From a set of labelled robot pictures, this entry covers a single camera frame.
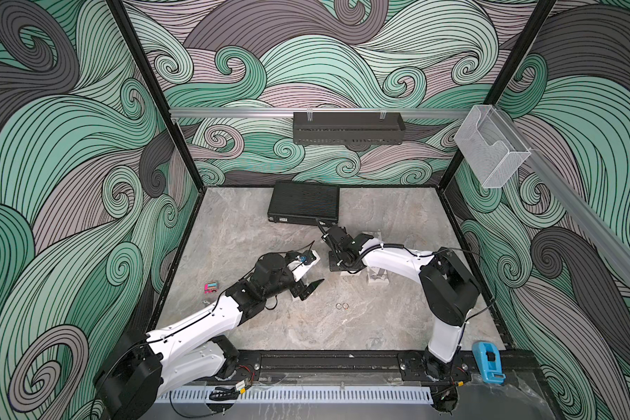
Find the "large white bow gift box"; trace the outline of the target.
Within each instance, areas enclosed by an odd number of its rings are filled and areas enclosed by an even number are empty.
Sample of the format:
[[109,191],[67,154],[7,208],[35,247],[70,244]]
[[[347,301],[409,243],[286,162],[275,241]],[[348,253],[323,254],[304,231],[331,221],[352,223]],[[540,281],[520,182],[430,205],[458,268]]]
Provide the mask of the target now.
[[390,279],[386,269],[368,267],[367,282],[369,285],[389,285]]

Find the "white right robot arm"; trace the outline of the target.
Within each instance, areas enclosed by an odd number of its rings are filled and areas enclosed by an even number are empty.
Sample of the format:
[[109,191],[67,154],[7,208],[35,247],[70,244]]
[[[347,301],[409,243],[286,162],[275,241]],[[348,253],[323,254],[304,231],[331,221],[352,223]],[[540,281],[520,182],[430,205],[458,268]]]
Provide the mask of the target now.
[[368,268],[381,269],[421,285],[435,317],[423,357],[426,374],[438,380],[449,378],[468,317],[481,295],[481,284],[459,256],[445,247],[417,251],[370,234],[353,237],[338,225],[320,222],[318,226],[334,264],[342,271],[355,274]]

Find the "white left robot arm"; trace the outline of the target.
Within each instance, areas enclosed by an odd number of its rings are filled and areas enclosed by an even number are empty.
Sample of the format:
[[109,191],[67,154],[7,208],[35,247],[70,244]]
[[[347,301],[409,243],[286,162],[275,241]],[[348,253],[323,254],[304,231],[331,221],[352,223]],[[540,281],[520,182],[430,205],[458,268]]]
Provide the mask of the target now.
[[150,332],[125,331],[94,378],[103,414],[138,419],[159,397],[195,379],[232,376],[238,351],[224,334],[283,292],[307,299],[320,282],[304,277],[320,260],[315,250],[267,253],[197,313]]

